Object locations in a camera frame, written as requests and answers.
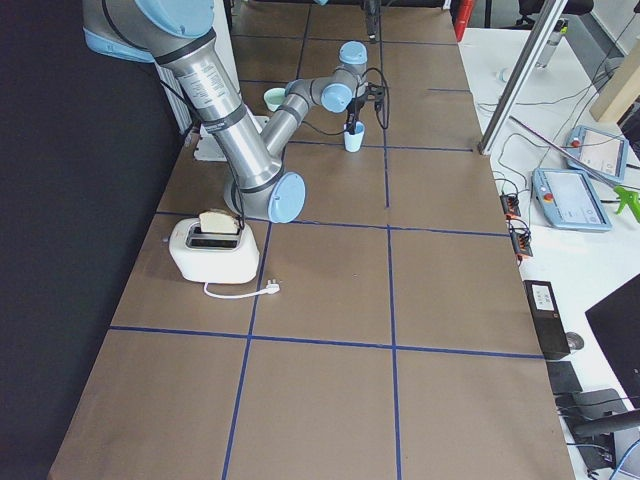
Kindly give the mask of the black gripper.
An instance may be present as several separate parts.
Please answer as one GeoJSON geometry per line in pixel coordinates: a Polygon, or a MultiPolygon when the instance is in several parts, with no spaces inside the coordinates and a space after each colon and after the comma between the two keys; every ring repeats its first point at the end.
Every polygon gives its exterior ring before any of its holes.
{"type": "MultiPolygon", "coordinates": [[[[369,42],[375,44],[378,41],[378,13],[376,11],[365,12],[366,32],[369,42]]],[[[356,116],[364,106],[364,98],[353,98],[347,107],[347,120],[344,131],[349,135],[356,134],[356,116]]]]}

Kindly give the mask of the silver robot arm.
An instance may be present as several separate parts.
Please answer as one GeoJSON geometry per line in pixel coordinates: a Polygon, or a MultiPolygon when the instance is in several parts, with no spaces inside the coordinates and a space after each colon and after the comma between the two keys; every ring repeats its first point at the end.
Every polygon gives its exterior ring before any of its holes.
{"type": "Polygon", "coordinates": [[[331,75],[289,83],[284,103],[259,128],[215,50],[213,2],[85,1],[82,7],[91,50],[156,63],[174,74],[227,159],[230,209],[272,223],[301,213],[305,183],[286,170],[281,152],[312,107],[342,113],[364,94],[368,53],[362,43],[342,45],[331,75]]]}

